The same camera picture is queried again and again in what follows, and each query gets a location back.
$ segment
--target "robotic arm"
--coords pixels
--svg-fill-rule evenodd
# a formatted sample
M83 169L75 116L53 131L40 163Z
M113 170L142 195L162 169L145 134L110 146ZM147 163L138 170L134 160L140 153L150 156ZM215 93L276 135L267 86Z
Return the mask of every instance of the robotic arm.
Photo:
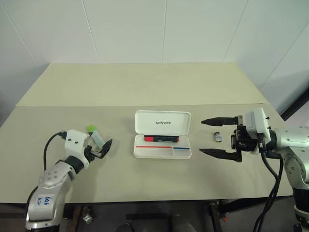
M107 141L100 152L88 145L89 134L77 130L59 133L65 141L65 159L59 160L45 171L39 185L27 202L26 229L29 231L58 231L65 205L65 196L72 181L83 168L87 169L95 157L101 159L109 151L112 140Z
M231 135L232 149L228 153L219 149L200 149L205 154L219 159L242 161L242 151L265 152L266 158L284 160L284 169L293 189L295 214L298 221L309 225L309 129L304 127L277 128L268 126L262 108L247 113L244 117L217 117L206 119L201 123L210 126L237 125Z

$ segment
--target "handwritten label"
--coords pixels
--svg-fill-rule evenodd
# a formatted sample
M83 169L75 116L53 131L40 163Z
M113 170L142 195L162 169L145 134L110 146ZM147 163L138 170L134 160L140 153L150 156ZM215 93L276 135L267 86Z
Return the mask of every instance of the handwritten label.
M37 198L37 205L38 206L47 206L53 203L54 195L48 194L48 195L38 195Z

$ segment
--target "table surface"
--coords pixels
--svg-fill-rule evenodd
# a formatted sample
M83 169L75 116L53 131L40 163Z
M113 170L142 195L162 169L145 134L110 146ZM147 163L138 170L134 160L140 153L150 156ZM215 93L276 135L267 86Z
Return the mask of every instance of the table surface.
M52 63L17 106L268 103L236 63Z
M231 151L230 135L235 128L210 127L200 124L202 120L237 116L261 106L273 128L285 126L269 104L17 107L0 129L0 202L25 203L43 172L42 154L49 137L61 130L85 131L89 124L96 125L105 139L113 138L113 145L104 159L95 160L88 170L78 174L67 195L68 203L266 197L274 178L259 155L244 152L243 162L237 163L199 151L199 148ZM140 109L191 112L188 134L191 159L135 158L134 114ZM215 131L222 133L222 143L213 140ZM47 167L64 158L64 152L64 141L54 139L47 150ZM269 162L278 170L277 160ZM278 195L291 194L283 174Z

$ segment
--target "blue line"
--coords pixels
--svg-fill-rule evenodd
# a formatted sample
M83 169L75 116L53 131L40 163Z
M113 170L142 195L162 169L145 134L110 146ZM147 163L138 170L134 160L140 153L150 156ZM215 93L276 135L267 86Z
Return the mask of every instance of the blue line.
M174 149L185 149L185 150L189 150L190 148L189 147L173 147Z

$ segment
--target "red line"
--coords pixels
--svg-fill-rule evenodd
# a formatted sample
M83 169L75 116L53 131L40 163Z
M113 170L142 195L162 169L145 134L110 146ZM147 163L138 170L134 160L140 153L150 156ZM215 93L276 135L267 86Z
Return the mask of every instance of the red line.
M136 146L136 147L145 147L145 148L172 148L171 146Z

